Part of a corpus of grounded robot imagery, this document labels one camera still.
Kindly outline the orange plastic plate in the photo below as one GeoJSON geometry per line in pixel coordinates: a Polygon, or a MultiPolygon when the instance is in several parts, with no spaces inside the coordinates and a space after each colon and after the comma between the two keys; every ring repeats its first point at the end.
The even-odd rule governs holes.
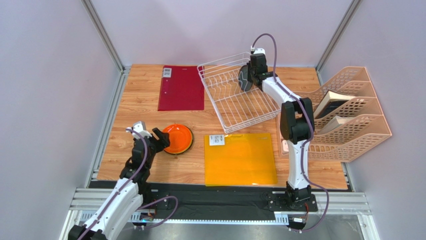
{"type": "Polygon", "coordinates": [[[183,124],[171,124],[165,127],[162,132],[169,134],[170,145],[164,149],[168,154],[183,154],[193,145],[193,132],[183,124]]]}

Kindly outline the dark grey plate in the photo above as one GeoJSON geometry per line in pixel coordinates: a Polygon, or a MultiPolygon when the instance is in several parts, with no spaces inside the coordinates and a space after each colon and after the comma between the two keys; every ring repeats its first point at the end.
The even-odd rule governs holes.
{"type": "Polygon", "coordinates": [[[249,67],[247,65],[242,66],[239,70],[238,85],[243,92],[248,92],[253,87],[253,82],[249,74],[249,67]]]}

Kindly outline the white wire dish rack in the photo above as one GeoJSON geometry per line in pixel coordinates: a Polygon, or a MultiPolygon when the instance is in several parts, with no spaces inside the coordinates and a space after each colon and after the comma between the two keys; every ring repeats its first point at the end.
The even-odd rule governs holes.
{"type": "Polygon", "coordinates": [[[225,133],[232,133],[275,118],[280,107],[255,85],[241,91],[239,70],[250,60],[249,52],[202,63],[201,82],[225,133]]]}

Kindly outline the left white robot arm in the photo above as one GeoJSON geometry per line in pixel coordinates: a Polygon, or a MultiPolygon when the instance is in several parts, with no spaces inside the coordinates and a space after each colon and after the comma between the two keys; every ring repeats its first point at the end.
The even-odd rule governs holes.
{"type": "Polygon", "coordinates": [[[67,239],[115,240],[137,209],[152,205],[144,199],[151,193],[147,179],[155,155],[170,146],[170,135],[158,128],[149,132],[143,122],[126,132],[133,136],[133,148],[118,181],[95,214],[83,225],[74,225],[67,239]]]}

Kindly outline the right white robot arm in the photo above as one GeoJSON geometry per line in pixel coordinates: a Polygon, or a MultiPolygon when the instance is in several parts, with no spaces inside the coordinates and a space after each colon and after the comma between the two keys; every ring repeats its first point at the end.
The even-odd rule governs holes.
{"type": "Polygon", "coordinates": [[[247,66],[248,81],[281,107],[280,133],[287,142],[289,154],[289,174],[284,199],[289,208],[299,208],[310,200],[312,194],[307,175],[308,147],[314,136],[312,101],[293,93],[274,71],[269,71],[263,52],[251,51],[247,66]]]}

